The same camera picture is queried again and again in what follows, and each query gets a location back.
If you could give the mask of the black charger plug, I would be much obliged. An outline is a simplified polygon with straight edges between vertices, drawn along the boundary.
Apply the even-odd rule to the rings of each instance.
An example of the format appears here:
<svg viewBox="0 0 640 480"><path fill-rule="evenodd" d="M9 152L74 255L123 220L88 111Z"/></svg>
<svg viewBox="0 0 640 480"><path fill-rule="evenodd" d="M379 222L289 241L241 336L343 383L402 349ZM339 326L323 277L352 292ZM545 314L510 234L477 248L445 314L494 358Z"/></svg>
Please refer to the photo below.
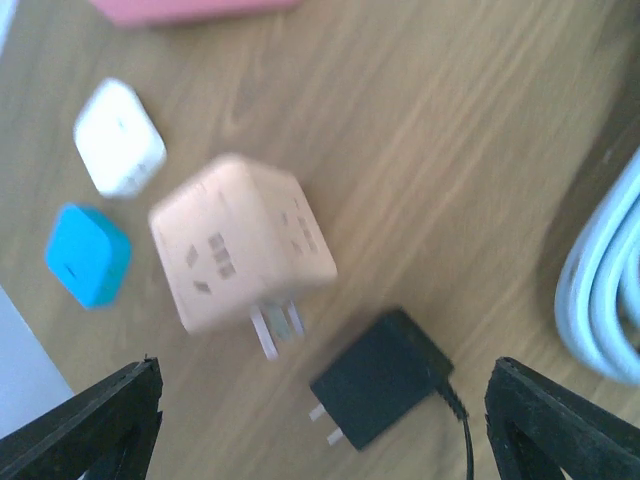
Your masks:
<svg viewBox="0 0 640 480"><path fill-rule="evenodd" d="M447 383L454 366L418 323L401 307L379 314L311 383L318 405L342 437L358 451Z"/></svg>

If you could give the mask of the blue cube adapter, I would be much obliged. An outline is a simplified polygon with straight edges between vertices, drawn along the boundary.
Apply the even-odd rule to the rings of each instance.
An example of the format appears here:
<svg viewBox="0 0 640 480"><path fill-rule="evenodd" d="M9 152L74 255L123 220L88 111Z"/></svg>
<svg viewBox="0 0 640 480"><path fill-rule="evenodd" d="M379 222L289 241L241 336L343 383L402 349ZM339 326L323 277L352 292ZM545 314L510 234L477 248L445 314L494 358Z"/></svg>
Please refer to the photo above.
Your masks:
<svg viewBox="0 0 640 480"><path fill-rule="evenodd" d="M126 233L95 207L67 203L54 222L44 259L87 310L111 305L132 258Z"/></svg>

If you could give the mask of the pink triangular power socket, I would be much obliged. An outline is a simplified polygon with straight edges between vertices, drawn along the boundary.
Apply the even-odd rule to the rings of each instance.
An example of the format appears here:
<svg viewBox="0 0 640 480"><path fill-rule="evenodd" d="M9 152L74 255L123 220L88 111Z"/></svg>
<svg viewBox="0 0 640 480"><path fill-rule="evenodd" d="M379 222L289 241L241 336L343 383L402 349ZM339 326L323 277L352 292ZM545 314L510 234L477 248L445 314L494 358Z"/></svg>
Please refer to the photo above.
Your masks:
<svg viewBox="0 0 640 480"><path fill-rule="evenodd" d="M293 0L94 0L118 26L141 26L263 13L291 8Z"/></svg>

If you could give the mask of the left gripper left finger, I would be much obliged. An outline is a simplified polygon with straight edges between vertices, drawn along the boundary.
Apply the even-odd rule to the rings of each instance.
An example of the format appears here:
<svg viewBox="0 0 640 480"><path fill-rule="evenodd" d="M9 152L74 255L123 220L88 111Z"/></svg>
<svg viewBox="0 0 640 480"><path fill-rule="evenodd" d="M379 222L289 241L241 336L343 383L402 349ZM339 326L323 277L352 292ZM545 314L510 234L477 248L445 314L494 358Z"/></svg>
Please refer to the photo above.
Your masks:
<svg viewBox="0 0 640 480"><path fill-rule="evenodd" d="M133 362L1 440L3 479L144 479L163 420L158 360Z"/></svg>

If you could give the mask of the small white charger plug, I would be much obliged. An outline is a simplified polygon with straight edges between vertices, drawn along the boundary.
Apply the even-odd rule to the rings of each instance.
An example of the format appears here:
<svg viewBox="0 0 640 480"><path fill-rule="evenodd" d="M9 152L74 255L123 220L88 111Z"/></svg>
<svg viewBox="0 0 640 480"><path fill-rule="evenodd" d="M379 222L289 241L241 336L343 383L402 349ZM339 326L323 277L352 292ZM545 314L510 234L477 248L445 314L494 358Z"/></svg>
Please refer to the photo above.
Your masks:
<svg viewBox="0 0 640 480"><path fill-rule="evenodd" d="M105 198L137 196L167 158L165 143L135 90L104 79L79 112L73 140Z"/></svg>

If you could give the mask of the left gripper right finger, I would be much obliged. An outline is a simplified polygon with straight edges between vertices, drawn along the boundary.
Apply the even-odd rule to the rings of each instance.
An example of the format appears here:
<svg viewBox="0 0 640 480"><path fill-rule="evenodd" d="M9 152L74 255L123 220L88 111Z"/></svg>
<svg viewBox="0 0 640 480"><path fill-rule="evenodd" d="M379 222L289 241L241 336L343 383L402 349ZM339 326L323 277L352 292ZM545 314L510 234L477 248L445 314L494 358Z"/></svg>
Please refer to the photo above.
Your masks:
<svg viewBox="0 0 640 480"><path fill-rule="evenodd" d="M639 429L510 357L485 395L502 479L637 479Z"/></svg>

